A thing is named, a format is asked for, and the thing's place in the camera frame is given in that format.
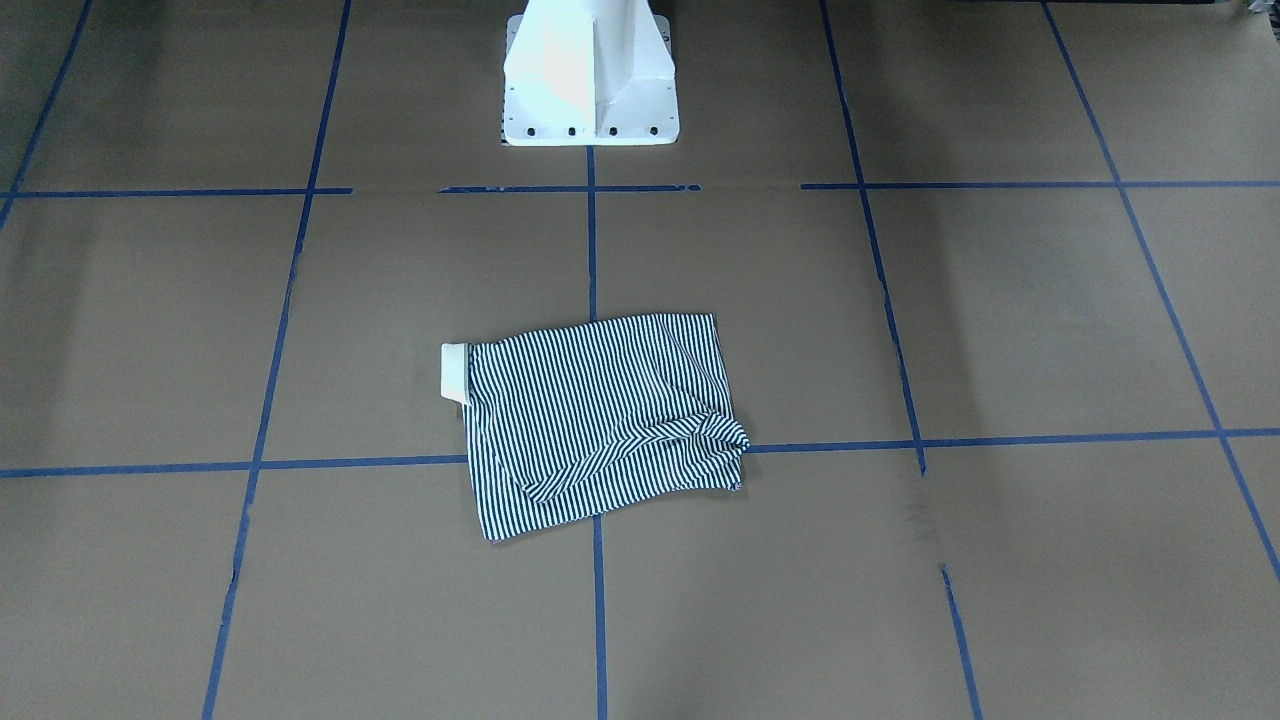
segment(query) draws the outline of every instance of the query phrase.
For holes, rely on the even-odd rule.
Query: white metal bracket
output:
[[[680,136],[671,23],[648,0],[529,0],[507,22],[503,140],[666,145]]]

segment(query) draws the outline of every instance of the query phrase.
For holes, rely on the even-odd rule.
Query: folded cloth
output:
[[[644,315],[467,346],[467,461],[499,542],[664,492],[741,487],[712,315]]]

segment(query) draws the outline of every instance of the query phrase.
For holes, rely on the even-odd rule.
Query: blue and white stripe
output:
[[[467,457],[499,542],[680,489],[741,487],[712,315],[644,315],[467,348]]]

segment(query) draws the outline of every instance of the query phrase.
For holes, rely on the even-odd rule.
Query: gray surface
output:
[[[1280,592],[1216,441],[945,450],[932,461],[987,717],[1280,707]]]
[[[461,465],[262,477],[223,719],[588,717],[591,523],[490,546]]]
[[[15,205],[0,236],[4,466],[252,455],[301,204]]]
[[[353,3],[319,182],[355,195],[312,204],[265,457],[362,466],[260,468],[221,666],[251,473],[77,468],[251,464],[303,199],[13,205],[0,717],[200,717],[211,669],[215,720],[594,717],[591,521],[489,547],[465,466],[416,457],[463,450],[438,345],[586,320],[593,238],[598,315],[714,313],[756,448],[796,443],[603,519],[612,717],[969,717],[943,561],[988,720],[1275,715],[1280,585],[1216,438],[933,447],[927,482],[872,442],[911,433],[868,217],[799,188],[854,179],[817,3],[655,3],[684,135],[596,179],[704,190],[599,193],[594,234],[580,192],[436,193],[588,179],[497,142],[520,5]],[[1277,176],[1280,47],[1236,5],[1051,5],[1125,178]],[[305,186],[340,6],[99,0],[26,190]],[[0,170],[76,12],[0,12]],[[831,19],[868,179],[1108,179],[1037,4]],[[1228,428],[1280,425],[1275,191],[1130,190]],[[1116,190],[870,214],[927,438],[1211,427]],[[1280,536],[1280,438],[1231,447]]]
[[[963,717],[910,451],[748,456],[611,514],[609,717]]]
[[[192,717],[241,473],[0,482],[0,712]]]
[[[600,316],[716,313],[754,442],[910,436],[856,195],[709,188],[598,202]]]
[[[1055,5],[1125,179],[1280,179],[1280,53],[1243,3]]]
[[[1134,190],[1134,208],[1229,427],[1280,425],[1280,188]]]
[[[1116,191],[872,205],[925,436],[1210,427]]]

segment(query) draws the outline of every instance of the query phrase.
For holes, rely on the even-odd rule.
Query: striped fabric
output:
[[[644,315],[467,348],[467,460],[490,542],[664,492],[741,487],[712,315]]]

